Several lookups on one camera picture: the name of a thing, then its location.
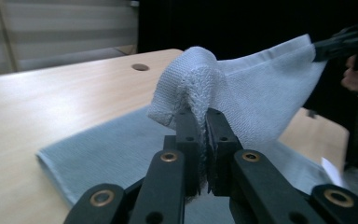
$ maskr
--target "gray cloth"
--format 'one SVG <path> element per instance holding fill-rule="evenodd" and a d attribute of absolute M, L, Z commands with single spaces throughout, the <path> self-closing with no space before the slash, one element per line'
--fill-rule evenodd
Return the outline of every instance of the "gray cloth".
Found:
<path fill-rule="evenodd" d="M 144 177 L 164 135 L 174 131 L 146 116 L 147 107 L 62 140 L 37 153 L 58 192 L 74 205 L 89 188 L 111 183 L 126 188 Z M 321 166 L 291 148 L 275 143 L 262 152 L 295 187 L 310 193 L 328 182 Z M 186 223 L 234 223 L 228 198 L 206 194 L 186 205 Z"/>

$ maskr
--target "wooden table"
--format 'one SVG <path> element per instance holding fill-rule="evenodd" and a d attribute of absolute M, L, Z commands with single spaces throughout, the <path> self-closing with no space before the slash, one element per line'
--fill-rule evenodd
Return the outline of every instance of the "wooden table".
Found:
<path fill-rule="evenodd" d="M 0 224 L 62 223 L 69 211 L 43 174 L 42 147 L 148 105 L 180 50 L 0 76 Z M 131 66 L 145 64 L 147 71 Z M 289 147 L 340 167 L 347 132 L 300 110 L 282 135 Z"/>

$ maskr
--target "white cloth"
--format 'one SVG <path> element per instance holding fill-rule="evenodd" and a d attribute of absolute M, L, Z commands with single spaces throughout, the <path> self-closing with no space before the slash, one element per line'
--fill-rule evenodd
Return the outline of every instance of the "white cloth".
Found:
<path fill-rule="evenodd" d="M 314 56 L 307 35 L 235 60 L 188 49 L 162 74 L 148 116 L 174 129 L 179 109 L 191 107 L 202 125 L 211 107 L 226 115 L 245 148 L 269 148 L 324 70 L 325 62 L 313 63 Z"/>

